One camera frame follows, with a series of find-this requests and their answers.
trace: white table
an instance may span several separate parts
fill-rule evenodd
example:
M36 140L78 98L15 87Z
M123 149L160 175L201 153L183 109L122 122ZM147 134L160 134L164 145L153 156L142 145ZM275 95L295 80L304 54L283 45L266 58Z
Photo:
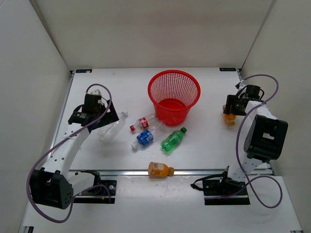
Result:
M93 131L83 143L70 169L146 170L151 161L166 163L175 169L224 169L236 162L235 140L242 117L237 117L236 126L227 127L222 118L222 106L228 94L237 92L235 85L240 79L237 72L220 72L218 68L179 68L199 82L199 101L181 125L170 128L148 149L138 152L131 150L130 145L137 134L133 134L129 126L137 119L154 113L147 92L148 83L154 75L167 69L170 68L93 69L91 73L74 75L57 142L66 131L73 109L84 102L85 90L93 83L105 85L112 93L116 111L128 111L129 116L125 127L110 144L103 144L99 140L97 134L101 129ZM103 96L108 96L105 90L99 89ZM244 153L243 141L250 124L250 120L246 121L243 128L240 154ZM181 145L167 156L160 150L160 142L181 127L187 128L186 136Z
M235 163L234 146L241 118L238 117L235 127L228 128L222 119L222 105L228 94L236 93L234 85L239 82L239 76L237 72L220 72L218 68L180 69L198 80L202 92L185 122L171 129L183 126L188 131L170 156L161 152L159 141L136 153L130 148L135 135L129 126L154 111L147 94L148 82L165 69L93 69L92 73L74 75L56 141L61 139L73 109L83 103L85 89L92 83L107 86L117 111L129 112L126 127L113 142L104 145L97 132L92 132L71 166L71 170L100 170L101 174L110 176L107 179L116 179L115 204L75 203L71 217L63 224L45 220L28 204L20 233L30 226L34 227L33 233L289 233L301 230L282 177L276 179L283 188L283 202L272 210L261 206L249 187L251 204L244 206L205 206L203 192L190 187L202 175L220 173L218 169ZM250 123L246 121L242 131L240 154L244 153L242 145ZM150 161L178 169L176 176L150 179L146 176ZM265 168L267 165L261 166L256 173L271 174ZM276 204L279 190L275 183L259 179L254 187L266 204ZM68 212L47 206L40 208L57 219L64 218Z

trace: bottle label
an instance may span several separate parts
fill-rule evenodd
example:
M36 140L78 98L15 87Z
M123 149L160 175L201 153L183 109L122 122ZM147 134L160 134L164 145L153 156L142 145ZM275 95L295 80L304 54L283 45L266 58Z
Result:
M144 132L139 134L136 138L137 141L143 146L147 145L154 139L153 135L149 132L149 130L145 130Z
M145 128L147 128L147 127L149 127L149 124L148 124L148 121L147 121L147 119L146 118L141 118L141 119L139 119L140 120L140 122L141 122L141 124L142 124L142 127L145 129Z
M159 163L154 163L154 169L164 170L164 165Z

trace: bottle with blue label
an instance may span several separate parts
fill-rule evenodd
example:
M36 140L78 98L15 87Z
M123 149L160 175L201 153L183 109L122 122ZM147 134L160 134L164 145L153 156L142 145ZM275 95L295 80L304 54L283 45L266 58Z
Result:
M136 140L131 144L131 147L133 150L143 149L146 145L154 141L155 138L158 138L160 134L164 134L165 130L166 128L163 124L160 124L153 130L145 130L136 137Z

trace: green bottle cap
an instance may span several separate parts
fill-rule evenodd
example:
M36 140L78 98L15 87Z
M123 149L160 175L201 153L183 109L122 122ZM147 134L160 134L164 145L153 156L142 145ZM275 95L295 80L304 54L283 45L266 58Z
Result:
M185 133L185 132L187 132L187 129L185 127L183 127L183 128L180 129L180 131Z

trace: plastic basket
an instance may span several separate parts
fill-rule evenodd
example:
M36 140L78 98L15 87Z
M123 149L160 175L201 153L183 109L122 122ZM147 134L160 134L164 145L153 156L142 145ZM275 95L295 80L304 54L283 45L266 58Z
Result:
M178 125L199 100L201 89L190 74L180 70L166 70L150 80L148 94L159 120L166 125Z

